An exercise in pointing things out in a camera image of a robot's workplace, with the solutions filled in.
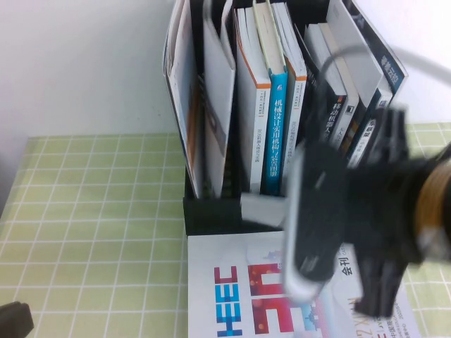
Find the book stack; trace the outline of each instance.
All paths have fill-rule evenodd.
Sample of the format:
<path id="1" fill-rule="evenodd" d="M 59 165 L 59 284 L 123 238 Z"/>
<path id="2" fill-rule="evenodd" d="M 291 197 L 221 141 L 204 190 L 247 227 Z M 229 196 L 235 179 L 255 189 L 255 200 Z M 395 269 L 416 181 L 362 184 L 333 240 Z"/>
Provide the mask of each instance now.
<path id="1" fill-rule="evenodd" d="M 165 73 L 196 198 L 223 197 L 231 148 L 239 157 L 240 191 L 283 196 L 293 151 L 315 115 L 321 117 L 319 137 L 341 151 L 349 167 L 365 161 L 380 108 L 390 104 L 407 72 L 353 1 L 332 0 L 325 22 L 300 25 L 283 2 L 253 0 L 233 8 L 232 0 L 204 0 L 203 104 L 187 4 L 178 0 L 174 7 Z M 366 53 L 335 57 L 323 69 L 348 47 Z M 314 97 L 321 72 L 326 95 L 320 111 Z"/>

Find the book cover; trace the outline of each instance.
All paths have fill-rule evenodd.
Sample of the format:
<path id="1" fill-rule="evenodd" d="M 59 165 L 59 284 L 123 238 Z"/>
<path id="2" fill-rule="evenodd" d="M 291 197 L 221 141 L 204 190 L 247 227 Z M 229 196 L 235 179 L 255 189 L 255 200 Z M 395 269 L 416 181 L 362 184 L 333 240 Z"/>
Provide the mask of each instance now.
<path id="1" fill-rule="evenodd" d="M 266 143 L 265 192 L 278 195 L 280 191 L 280 162 L 283 150 L 283 126 L 285 117 L 285 98 L 287 94 L 288 74 L 272 74 L 271 94 L 269 97 L 268 140 Z"/>
<path id="2" fill-rule="evenodd" d="M 268 129 L 265 152 L 264 192 L 268 195 L 279 195 L 280 162 L 283 150 L 283 128 L 285 117 L 285 99 L 287 94 L 287 66 L 283 55 L 282 43 L 277 31 L 276 20 L 271 3 L 252 3 L 255 22 L 265 64 L 271 78 L 269 97 Z"/>
<path id="3" fill-rule="evenodd" d="M 394 316 L 353 311 L 362 295 L 351 246 L 311 303 L 294 304 L 281 284 L 282 232 L 188 237 L 188 337 L 420 337 L 403 288 Z"/>
<path id="4" fill-rule="evenodd" d="M 374 28 L 371 22 L 366 18 L 358 5 L 353 1 L 345 1 L 346 9 L 352 16 L 355 25 L 359 29 L 362 37 L 368 44 L 371 52 L 378 61 L 385 78 L 393 91 L 393 94 L 399 91 L 404 79 L 408 77 L 407 71 L 397 58 L 395 53 L 387 45 L 382 36 Z"/>

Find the green grid table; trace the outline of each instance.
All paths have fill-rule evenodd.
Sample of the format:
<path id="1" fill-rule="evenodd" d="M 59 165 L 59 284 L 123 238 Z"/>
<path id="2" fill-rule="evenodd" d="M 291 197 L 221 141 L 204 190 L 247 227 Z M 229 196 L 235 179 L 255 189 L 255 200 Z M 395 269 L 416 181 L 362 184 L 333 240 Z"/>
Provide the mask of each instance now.
<path id="1" fill-rule="evenodd" d="M 451 123 L 408 138 L 435 154 Z M 186 338 L 184 164 L 176 134 L 30 139 L 0 220 L 0 304 L 30 304 L 31 337 Z M 451 267 L 403 282 L 423 337 L 451 337 Z"/>

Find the white book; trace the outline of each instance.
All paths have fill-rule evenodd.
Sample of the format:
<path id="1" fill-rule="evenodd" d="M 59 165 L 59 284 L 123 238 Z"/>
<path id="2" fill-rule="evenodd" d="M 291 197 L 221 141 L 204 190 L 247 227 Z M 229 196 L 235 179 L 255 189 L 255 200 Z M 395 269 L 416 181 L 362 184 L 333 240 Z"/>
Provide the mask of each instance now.
<path id="1" fill-rule="evenodd" d="M 302 103 L 307 83 L 307 69 L 297 43 L 290 14 L 285 3 L 272 4 L 283 53 L 288 66 L 287 99 L 283 138 L 282 192 L 286 189 L 292 155 L 295 151 Z"/>
<path id="2" fill-rule="evenodd" d="M 319 27 L 323 33 L 324 40 L 327 43 L 330 54 L 336 54 L 340 51 L 337 42 L 333 37 L 332 31 L 330 30 L 328 23 L 320 23 Z M 347 128 L 350 126 L 352 116 L 354 115 L 357 104 L 359 104 L 359 93 L 357 92 L 354 82 L 352 81 L 349 69 L 345 59 L 340 57 L 335 59 L 335 65 L 337 66 L 338 72 L 340 73 L 341 80 L 346 89 L 347 99 L 341 110 L 340 117 L 338 118 L 337 125 L 332 133 L 330 139 L 331 144 L 334 148 L 338 149 L 345 138 Z"/>
<path id="3" fill-rule="evenodd" d="M 271 81 L 261 52 L 252 8 L 239 8 L 235 15 L 241 157 L 249 191 L 259 193 Z"/>
<path id="4" fill-rule="evenodd" d="M 307 46 L 313 61 L 319 70 L 322 69 L 324 63 L 330 58 L 331 54 L 327 47 L 326 41 L 321 33 L 318 25 L 309 25 L 305 31 L 305 45 Z M 346 95 L 346 89 L 341 80 L 335 63 L 331 63 L 326 71 L 326 81 L 335 92 L 336 95 Z"/>
<path id="5" fill-rule="evenodd" d="M 226 38 L 226 18 L 231 6 L 228 4 L 222 8 L 221 25 L 223 29 L 221 29 L 222 38 L 220 38 L 211 18 L 212 1 L 205 0 L 203 7 L 206 101 L 205 168 L 211 193 L 214 197 L 219 198 L 226 166 L 236 66 L 232 49 Z"/>
<path id="6" fill-rule="evenodd" d="M 335 274 L 314 301 L 291 302 L 281 278 L 283 236 L 188 237 L 189 338 L 392 337 L 396 327 L 403 337 L 421 336 L 403 286 L 392 318 L 373 320 L 353 311 L 362 286 L 350 245 L 340 248 Z"/>
<path id="7" fill-rule="evenodd" d="M 354 46 L 366 49 L 366 53 L 347 54 L 343 58 L 362 103 L 368 107 L 383 79 L 381 67 L 341 0 L 330 1 L 326 21 L 340 50 Z"/>

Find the black bookshelf organizer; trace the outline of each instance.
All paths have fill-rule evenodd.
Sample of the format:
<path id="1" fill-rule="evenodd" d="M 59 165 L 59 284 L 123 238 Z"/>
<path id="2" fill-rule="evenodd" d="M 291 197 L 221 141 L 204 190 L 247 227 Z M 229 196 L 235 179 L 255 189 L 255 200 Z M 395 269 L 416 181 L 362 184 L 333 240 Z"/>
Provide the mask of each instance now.
<path id="1" fill-rule="evenodd" d="M 271 2 L 281 2 L 281 0 L 273 0 Z M 301 34 L 303 34 L 305 25 L 326 21 L 329 0 L 287 0 L 286 2 L 288 3 L 293 23 L 298 26 Z M 204 73 L 202 5 L 203 0 L 191 0 L 194 52 L 200 78 L 202 78 L 202 74 Z M 248 7 L 251 5 L 252 0 L 234 0 L 233 8 Z M 221 13 L 213 13 L 213 17 L 220 18 Z M 236 102 L 233 105 L 232 117 L 224 179 L 224 184 L 229 186 L 228 193 L 224 194 L 224 197 L 220 199 L 196 199 L 188 174 L 187 172 L 185 173 L 183 210 L 187 236 L 276 231 L 272 227 L 242 220 L 240 195 L 245 190 L 242 186 L 242 165 L 239 150 L 240 140 L 237 132 Z"/>

